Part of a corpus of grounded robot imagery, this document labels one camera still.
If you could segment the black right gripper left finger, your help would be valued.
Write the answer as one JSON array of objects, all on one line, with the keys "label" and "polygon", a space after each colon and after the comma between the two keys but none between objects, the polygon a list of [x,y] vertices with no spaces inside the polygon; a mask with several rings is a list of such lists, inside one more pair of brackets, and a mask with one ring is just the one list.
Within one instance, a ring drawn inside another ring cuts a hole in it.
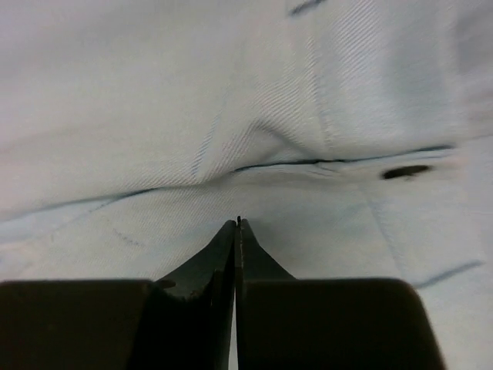
[{"label": "black right gripper left finger", "polygon": [[235,230],[156,281],[3,282],[1,367],[227,368]]}]

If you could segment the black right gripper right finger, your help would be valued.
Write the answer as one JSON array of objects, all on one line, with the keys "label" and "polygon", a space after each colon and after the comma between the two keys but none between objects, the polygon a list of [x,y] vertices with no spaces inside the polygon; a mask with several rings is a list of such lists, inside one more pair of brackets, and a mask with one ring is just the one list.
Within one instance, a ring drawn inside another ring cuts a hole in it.
[{"label": "black right gripper right finger", "polygon": [[235,234],[236,345],[241,369],[443,369],[417,292],[395,278],[301,280]]}]

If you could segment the light blue trousers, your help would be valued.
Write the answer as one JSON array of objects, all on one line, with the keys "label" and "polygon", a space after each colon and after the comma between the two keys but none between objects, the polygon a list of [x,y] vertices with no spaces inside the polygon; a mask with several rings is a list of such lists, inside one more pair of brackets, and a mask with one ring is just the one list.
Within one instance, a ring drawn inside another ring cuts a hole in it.
[{"label": "light blue trousers", "polygon": [[1,278],[160,278],[246,218],[492,367],[490,1],[3,1]]}]

